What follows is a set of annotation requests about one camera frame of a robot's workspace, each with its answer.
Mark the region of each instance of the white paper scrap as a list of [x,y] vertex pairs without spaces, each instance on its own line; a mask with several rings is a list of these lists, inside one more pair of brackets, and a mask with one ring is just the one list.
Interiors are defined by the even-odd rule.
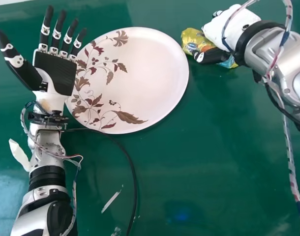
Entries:
[[29,159],[19,144],[14,140],[9,139],[9,146],[13,157],[23,166],[26,172],[29,172],[31,169]]
[[112,202],[115,200],[115,198],[117,198],[117,196],[121,193],[121,190],[120,192],[116,192],[112,197],[111,199],[105,204],[105,206],[103,207],[102,211],[101,211],[101,214],[103,214],[103,212],[105,212],[105,210],[110,206],[110,204],[112,204]]

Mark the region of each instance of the white plate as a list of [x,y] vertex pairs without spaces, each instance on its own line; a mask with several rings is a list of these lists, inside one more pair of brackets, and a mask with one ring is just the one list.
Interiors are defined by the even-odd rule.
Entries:
[[168,115],[188,83],[187,58],[170,36],[118,29],[85,46],[67,108],[82,125],[109,134],[145,129]]

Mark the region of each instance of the silver robotic arm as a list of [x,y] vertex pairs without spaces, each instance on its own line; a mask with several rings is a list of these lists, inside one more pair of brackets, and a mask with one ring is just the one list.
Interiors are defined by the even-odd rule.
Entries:
[[[66,12],[60,13],[49,45],[52,16],[53,7],[49,6],[32,64],[18,53],[0,31],[0,50],[6,64],[36,96],[36,101],[28,103],[21,113],[21,124],[28,135],[28,145],[32,152],[31,159],[28,160],[16,142],[9,141],[14,157],[29,172],[30,178],[29,189],[23,197],[11,236],[78,235],[76,215],[71,207],[72,199],[66,189],[63,160],[67,157],[60,143],[60,134],[68,121],[63,116],[64,102],[72,94],[77,68],[75,58],[86,29],[79,33],[72,45],[72,36],[78,24],[75,19],[59,49]],[[25,111],[30,106],[34,107],[28,115],[28,130]]]
[[[236,4],[225,11],[215,12],[212,21],[204,25],[202,30],[218,48],[231,52],[239,65],[250,67],[255,80],[259,82],[266,77],[285,29],[281,24],[262,21],[253,12],[243,9],[226,26],[225,45],[222,30],[240,7]],[[292,109],[292,120],[299,121],[296,125],[300,131],[300,34],[290,32],[271,71],[268,85]]]

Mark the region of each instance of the wire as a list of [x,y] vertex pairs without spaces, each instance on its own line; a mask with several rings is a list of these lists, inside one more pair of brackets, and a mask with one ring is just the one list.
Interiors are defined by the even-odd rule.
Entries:
[[[223,45],[230,51],[230,53],[234,53],[234,50],[228,45],[228,43],[226,42],[226,37],[225,37],[225,30],[227,28],[227,26],[229,25],[229,23],[232,21],[232,19],[242,10],[246,9],[247,7],[249,7],[250,5],[256,3],[259,0],[248,0],[246,3],[244,3],[239,9],[237,9],[235,12],[233,12],[233,14],[227,19],[226,23],[224,24],[224,27],[222,28],[222,32],[221,32],[221,38],[222,38],[222,43]],[[284,44],[287,42],[289,35],[290,35],[290,31],[291,31],[291,26],[292,26],[292,20],[293,20],[293,6],[292,6],[292,2],[291,0],[282,0],[283,3],[286,6],[286,22],[285,22],[285,30],[279,45],[279,48],[275,54],[274,59],[272,60],[272,62],[270,63],[270,65],[268,66],[268,70],[266,71],[266,77],[268,79],[271,80],[270,77],[270,73],[274,67],[274,65],[276,64],[278,57],[281,53],[281,50],[284,46]]]
[[136,175],[134,163],[132,162],[132,159],[129,156],[128,152],[125,150],[125,148],[119,142],[117,142],[115,139],[113,139],[110,135],[108,135],[106,133],[100,132],[98,130],[88,129],[88,128],[72,128],[72,129],[66,129],[63,132],[74,132],[74,131],[80,131],[80,130],[96,132],[96,133],[106,136],[108,139],[110,139],[113,143],[115,143],[120,148],[120,150],[125,154],[125,156],[127,158],[127,161],[129,163],[129,166],[131,169],[131,174],[132,174],[133,184],[134,184],[134,203],[133,203],[132,213],[131,213],[130,220],[129,220],[129,225],[128,225],[128,228],[126,231],[126,236],[128,236],[131,231],[132,225],[134,223],[134,218],[135,218],[136,209],[137,209],[137,202],[138,202],[138,198],[137,198],[138,184],[137,184],[137,175]]
[[75,178],[74,178],[73,183],[72,183],[72,199],[73,199],[72,218],[71,218],[71,222],[70,222],[68,228],[65,230],[64,233],[60,234],[60,236],[67,236],[70,233],[70,231],[72,230],[72,228],[75,224],[75,221],[76,221],[76,216],[77,216],[77,190],[76,190],[77,176],[78,176],[78,172],[81,169],[81,167],[80,167],[81,162],[83,161],[83,156],[79,155],[79,157],[81,158],[81,160],[79,161],[77,171],[76,171],[76,174],[75,174]]
[[296,119],[293,115],[291,115],[290,113],[288,113],[284,108],[280,107],[279,104],[277,103],[277,101],[275,100],[275,98],[273,97],[270,87],[268,85],[268,83],[264,83],[268,97],[270,98],[271,102],[273,103],[273,105],[282,113],[284,114],[287,118],[289,118],[290,120],[292,120],[294,123],[300,125],[300,120]]
[[26,114],[26,110],[27,108],[29,108],[30,106],[32,105],[35,105],[41,112],[43,112],[44,114],[46,115],[50,115],[47,111],[44,110],[44,108],[36,101],[31,101],[31,102],[28,102],[24,108],[22,109],[21,111],[21,114],[20,114],[20,122],[21,122],[21,126],[23,127],[23,131],[27,134],[27,136],[34,142],[34,144],[40,149],[42,150],[43,152],[53,156],[53,157],[56,157],[56,158],[61,158],[61,159],[70,159],[70,158],[74,158],[74,157],[78,157],[80,156],[80,154],[76,154],[76,155],[72,155],[72,156],[64,156],[64,155],[59,155],[59,154],[56,154],[56,153],[53,153],[53,152],[50,152],[48,150],[46,150],[45,147],[43,147],[42,145],[40,145],[36,139],[35,139],[35,136],[33,136],[30,131],[28,130],[27,126],[26,126],[26,122],[25,122],[25,114]]
[[227,19],[227,21],[224,24],[224,27],[222,28],[222,32],[221,32],[221,38],[222,38],[222,43],[223,45],[230,51],[230,53],[234,53],[234,50],[228,45],[228,43],[226,42],[226,37],[224,36],[225,30],[227,28],[227,26],[229,25],[229,22],[242,10],[244,10],[245,8],[247,8],[248,6],[254,4],[255,2],[257,2],[259,0],[248,0],[246,3],[244,3],[239,9],[237,9],[235,12],[233,12],[233,14]]
[[278,57],[281,53],[281,50],[282,50],[284,44],[287,42],[287,40],[290,36],[292,20],[293,20],[293,6],[292,6],[291,0],[282,0],[282,1],[286,6],[286,14],[287,14],[286,23],[285,23],[285,30],[284,30],[283,36],[281,38],[279,48],[278,48],[278,50],[277,50],[277,52],[274,56],[274,59],[272,60],[272,62],[270,63],[270,65],[269,65],[269,67],[266,71],[266,78],[269,79],[269,80],[271,80],[271,72],[272,72],[272,69],[273,69],[274,65],[278,61]]
[[[276,92],[276,95],[281,104],[281,108],[284,110],[285,107],[284,107],[284,103],[280,97],[280,94],[278,92]],[[284,130],[284,135],[285,135],[286,145],[287,145],[290,187],[291,187],[291,192],[294,196],[294,199],[297,203],[298,212],[300,214],[300,192],[299,192],[299,187],[298,187],[297,178],[296,178],[296,168],[295,168],[293,151],[292,151],[293,149],[292,149],[292,143],[291,143],[291,136],[290,136],[287,117],[284,114],[282,115],[282,117],[283,117],[283,130]]]

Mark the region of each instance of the table surface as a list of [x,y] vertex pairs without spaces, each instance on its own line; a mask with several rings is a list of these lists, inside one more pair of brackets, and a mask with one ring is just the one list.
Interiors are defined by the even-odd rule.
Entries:
[[[131,26],[161,30],[180,43],[182,30],[199,29],[213,12],[234,3],[243,1],[36,0],[0,6],[0,29],[31,60],[48,4],[55,7],[55,16],[66,9],[68,20],[80,19],[80,27],[88,28],[86,44]],[[300,32],[300,0],[293,0],[293,5],[293,30]],[[280,0],[260,1],[251,10],[265,20],[285,20]],[[146,130],[114,136],[130,153],[140,187],[131,235],[300,235],[281,114],[264,88],[254,83],[250,69],[202,66],[191,58],[188,63],[186,93],[170,115]],[[29,153],[19,114],[33,99],[0,54],[0,236],[10,234],[28,189],[28,175],[12,157],[8,139]],[[73,120],[70,127],[77,126]],[[291,128],[300,186],[300,134]],[[62,142],[69,154],[85,157],[77,184],[79,235],[109,236],[115,227],[125,235],[133,203],[125,156],[100,134],[68,133]],[[74,173],[67,163],[69,187]]]

